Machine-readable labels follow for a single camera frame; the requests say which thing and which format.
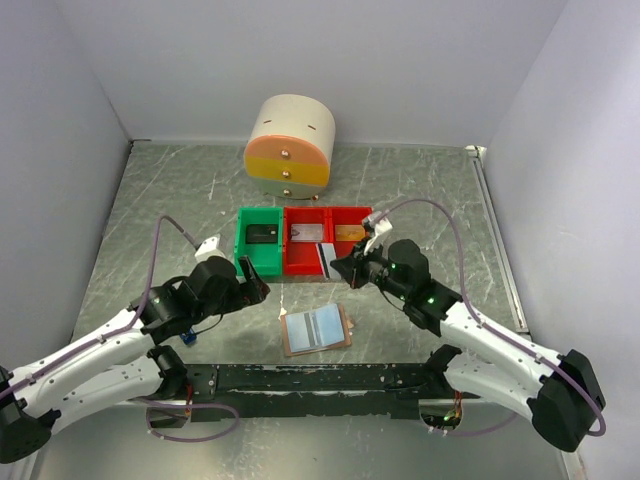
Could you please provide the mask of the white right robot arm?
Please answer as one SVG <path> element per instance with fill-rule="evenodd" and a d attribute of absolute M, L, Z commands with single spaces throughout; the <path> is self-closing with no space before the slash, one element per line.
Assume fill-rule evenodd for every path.
<path fill-rule="evenodd" d="M 435 280 L 428 259 L 411 240 L 367 251 L 365 242 L 331 261 L 353 289 L 376 286 L 402 303 L 418 328 L 453 347 L 447 363 L 424 374 L 426 390 L 443 398 L 453 390 L 499 404 L 528 419 L 549 444 L 574 452 L 604 424 L 606 405 L 590 360 L 572 349 L 566 354 L 542 347 L 502 327 L 462 295 Z"/>

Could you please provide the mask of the silver crest card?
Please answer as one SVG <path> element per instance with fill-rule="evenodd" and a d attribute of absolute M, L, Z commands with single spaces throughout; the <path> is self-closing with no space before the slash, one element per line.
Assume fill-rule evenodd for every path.
<path fill-rule="evenodd" d="M 292 224 L 290 240 L 299 243 L 320 243 L 324 238 L 324 226 L 315 224 Z"/>

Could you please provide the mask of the card with magnetic stripe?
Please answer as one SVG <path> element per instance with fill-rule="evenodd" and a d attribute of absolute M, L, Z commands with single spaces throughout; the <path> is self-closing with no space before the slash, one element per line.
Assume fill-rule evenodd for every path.
<path fill-rule="evenodd" d="M 338 272 L 331 266 L 336 259 L 336 252 L 332 243 L 317 243 L 316 251 L 319 258 L 321 274 L 327 280 L 338 280 Z"/>

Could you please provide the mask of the tan leather card holder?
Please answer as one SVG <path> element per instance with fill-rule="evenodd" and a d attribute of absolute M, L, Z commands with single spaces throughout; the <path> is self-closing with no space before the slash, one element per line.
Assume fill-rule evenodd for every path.
<path fill-rule="evenodd" d="M 337 303 L 280 316 L 287 357 L 350 347 L 352 335 L 344 307 Z"/>

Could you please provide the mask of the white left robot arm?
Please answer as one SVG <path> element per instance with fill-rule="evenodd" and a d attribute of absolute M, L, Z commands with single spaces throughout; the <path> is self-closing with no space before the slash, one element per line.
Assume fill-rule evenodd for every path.
<path fill-rule="evenodd" d="M 188 369 L 167 340 L 210 316 L 262 303 L 270 293 L 248 257 L 212 256 L 122 309 L 63 349 L 1 371 L 1 461 L 42 448 L 79 419 L 142 397 L 172 400 L 187 390 Z"/>

